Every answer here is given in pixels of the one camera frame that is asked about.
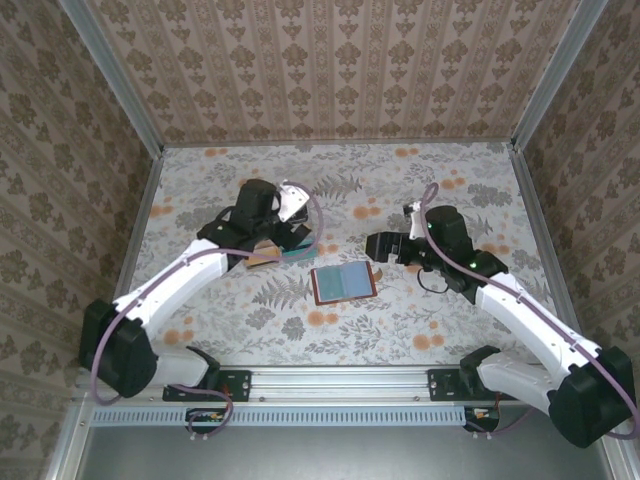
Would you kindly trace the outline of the brown card holder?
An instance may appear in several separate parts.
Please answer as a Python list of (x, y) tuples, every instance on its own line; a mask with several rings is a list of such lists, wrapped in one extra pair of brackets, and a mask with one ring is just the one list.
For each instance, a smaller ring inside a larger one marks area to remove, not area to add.
[(368, 261), (314, 268), (310, 275), (314, 301), (318, 306), (377, 296), (372, 268)]

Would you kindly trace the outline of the black controller board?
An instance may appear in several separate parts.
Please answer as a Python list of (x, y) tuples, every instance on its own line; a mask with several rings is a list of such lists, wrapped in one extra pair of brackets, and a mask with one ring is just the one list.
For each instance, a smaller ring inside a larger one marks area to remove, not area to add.
[(226, 414), (225, 407), (188, 409), (185, 413), (185, 428), (195, 435), (210, 435), (223, 423)]
[(493, 432), (500, 422), (496, 407), (465, 407), (464, 416), (464, 428), (470, 432)]

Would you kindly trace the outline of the grey metal panel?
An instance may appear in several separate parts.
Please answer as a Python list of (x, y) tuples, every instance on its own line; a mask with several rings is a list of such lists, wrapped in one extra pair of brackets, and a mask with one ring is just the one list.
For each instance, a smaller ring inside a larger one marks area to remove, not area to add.
[(78, 480), (612, 480), (602, 449), (532, 418), (504, 436), (446, 427), (98, 428)]

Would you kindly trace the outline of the aluminium table side rail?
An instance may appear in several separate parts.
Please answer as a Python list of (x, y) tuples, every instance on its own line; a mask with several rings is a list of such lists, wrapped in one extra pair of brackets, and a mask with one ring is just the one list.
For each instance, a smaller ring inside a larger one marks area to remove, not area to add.
[(553, 308), (548, 309), (528, 288), (518, 286), (518, 299), (525, 304), (533, 304), (534, 312), (525, 316), (522, 324), (515, 327), (514, 334), (546, 369), (554, 375), (560, 375), (587, 364), (586, 356), (593, 352), (593, 348), (581, 336), (524, 155), (521, 151), (510, 148), (509, 158), (553, 301)]
[(163, 163), (164, 160), (162, 157), (159, 157), (152, 162), (137, 216), (131, 230), (126, 254), (112, 295), (113, 300), (130, 291), (144, 232), (150, 217), (155, 192), (159, 185)]

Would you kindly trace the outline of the aluminium table end rail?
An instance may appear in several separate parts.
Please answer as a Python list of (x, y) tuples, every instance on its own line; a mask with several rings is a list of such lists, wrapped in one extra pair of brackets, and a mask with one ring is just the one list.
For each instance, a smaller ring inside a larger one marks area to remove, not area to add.
[(319, 146), (319, 145), (360, 145), (360, 144), (472, 144), (472, 143), (513, 143), (508, 137), (489, 138), (395, 138), (395, 139), (316, 139), (316, 140), (266, 140), (266, 141), (226, 141), (200, 143), (165, 143), (163, 150), (170, 148), (209, 148), (209, 147), (266, 147), (266, 146)]

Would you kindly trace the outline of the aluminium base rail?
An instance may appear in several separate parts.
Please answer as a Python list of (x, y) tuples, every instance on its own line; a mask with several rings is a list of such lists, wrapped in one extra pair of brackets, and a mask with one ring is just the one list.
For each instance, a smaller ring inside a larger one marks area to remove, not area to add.
[[(121, 401), (162, 400), (163, 380), (170, 371), (167, 363), (180, 358), (162, 358), (155, 372), (134, 366), (111, 378), (107, 383), (92, 382), (90, 373), (85, 371), (76, 380), (72, 394), (74, 400), (91, 397), (91, 388), (103, 401), (111, 397)], [(488, 400), (436, 400), (430, 392), (428, 374), (432, 370), (454, 369), (451, 365), (422, 366), (335, 366), (335, 367), (221, 367), (223, 370), (248, 370), (251, 372), (251, 386), (248, 399), (238, 403), (266, 403), (273, 405), (332, 404), (349, 405), (357, 403), (403, 404), (409, 402), (487, 402)]]

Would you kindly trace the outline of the aluminium frame post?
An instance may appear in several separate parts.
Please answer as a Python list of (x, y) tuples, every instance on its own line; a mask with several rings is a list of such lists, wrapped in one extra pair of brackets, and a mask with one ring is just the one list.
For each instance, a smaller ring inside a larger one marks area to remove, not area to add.
[(580, 0), (511, 136), (515, 151), (523, 151), (576, 62), (609, 0)]
[(59, 0), (65, 13), (101, 70), (117, 101), (153, 160), (162, 155), (164, 142), (144, 104), (85, 0)]

